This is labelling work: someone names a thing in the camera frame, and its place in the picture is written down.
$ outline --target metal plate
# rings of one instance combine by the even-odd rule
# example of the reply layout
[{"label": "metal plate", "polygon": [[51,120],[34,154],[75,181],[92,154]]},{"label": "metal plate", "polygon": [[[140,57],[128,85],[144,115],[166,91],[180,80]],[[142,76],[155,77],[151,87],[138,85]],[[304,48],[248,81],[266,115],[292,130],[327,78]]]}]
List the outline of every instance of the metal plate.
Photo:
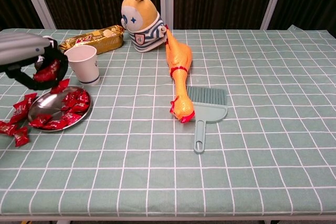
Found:
[{"label": "metal plate", "polygon": [[[84,90],[81,87],[68,86],[66,89],[64,89],[63,92],[61,92],[59,94],[46,93],[44,95],[41,95],[39,98],[37,98],[32,103],[32,105],[29,109],[29,112],[28,112],[28,121],[31,122],[39,114],[51,114],[53,116],[52,117],[53,120],[60,120],[62,115],[64,114],[64,112],[60,110],[62,108],[62,106],[64,105],[62,100],[64,99],[64,97],[69,92],[74,92],[78,89],[79,90]],[[75,123],[67,125],[63,129],[58,129],[58,130],[44,130],[44,129],[40,129],[40,128],[36,128],[36,129],[39,129],[39,130],[45,131],[45,132],[54,132],[54,131],[65,130],[65,129],[71,127],[71,126],[74,126],[76,123],[78,123],[79,121],[84,119],[85,116],[91,111],[91,109],[92,109],[92,99],[91,99],[91,96],[89,95],[89,108],[86,112],[76,113],[76,114],[81,115],[82,117],[79,120],[77,120]]]}]

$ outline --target cookie package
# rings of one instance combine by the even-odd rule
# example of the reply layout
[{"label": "cookie package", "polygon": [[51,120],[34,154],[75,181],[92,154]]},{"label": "cookie package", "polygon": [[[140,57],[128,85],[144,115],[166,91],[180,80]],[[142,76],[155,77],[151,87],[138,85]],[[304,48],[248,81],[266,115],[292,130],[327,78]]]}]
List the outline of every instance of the cookie package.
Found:
[{"label": "cookie package", "polygon": [[102,54],[103,52],[121,47],[123,43],[123,33],[124,28],[122,26],[114,25],[68,38],[59,45],[59,49],[65,52],[75,46],[89,45],[96,48],[97,54]]}]

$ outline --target white paper cup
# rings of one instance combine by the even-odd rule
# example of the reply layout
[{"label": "white paper cup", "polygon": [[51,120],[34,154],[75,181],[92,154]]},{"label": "white paper cup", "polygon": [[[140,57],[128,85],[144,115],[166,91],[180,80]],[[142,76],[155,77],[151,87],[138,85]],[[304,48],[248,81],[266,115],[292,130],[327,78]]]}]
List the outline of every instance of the white paper cup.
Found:
[{"label": "white paper cup", "polygon": [[100,76],[95,47],[80,45],[68,49],[64,54],[68,57],[69,65],[80,83],[91,86],[99,82]]}]

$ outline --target rubber chicken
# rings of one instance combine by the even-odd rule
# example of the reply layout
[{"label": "rubber chicken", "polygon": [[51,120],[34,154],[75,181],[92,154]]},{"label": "rubber chicken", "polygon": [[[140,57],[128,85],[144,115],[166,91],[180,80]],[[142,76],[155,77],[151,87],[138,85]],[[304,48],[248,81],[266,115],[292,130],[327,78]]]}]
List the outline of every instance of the rubber chicken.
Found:
[{"label": "rubber chicken", "polygon": [[179,43],[166,30],[166,60],[169,66],[170,75],[175,82],[175,100],[171,102],[170,113],[172,113],[181,123],[189,122],[195,115],[193,102],[190,100],[186,89],[186,79],[193,59],[193,54],[189,46]]}]

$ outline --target green checkered tablecloth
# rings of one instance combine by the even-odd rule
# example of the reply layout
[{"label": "green checkered tablecloth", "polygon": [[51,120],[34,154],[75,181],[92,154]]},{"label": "green checkered tablecloth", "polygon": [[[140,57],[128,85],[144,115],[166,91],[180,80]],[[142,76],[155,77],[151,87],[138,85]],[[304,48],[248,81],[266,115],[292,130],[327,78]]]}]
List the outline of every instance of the green checkered tablecloth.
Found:
[{"label": "green checkered tablecloth", "polygon": [[[79,30],[8,29],[51,35]],[[0,136],[1,216],[336,214],[336,39],[327,31],[175,30],[193,51],[188,84],[228,92],[225,120],[193,152],[194,123],[169,113],[161,46],[98,56],[92,113],[63,132]],[[34,66],[25,69],[32,74]],[[79,85],[71,69],[68,75]],[[0,120],[31,93],[0,77]]]}]

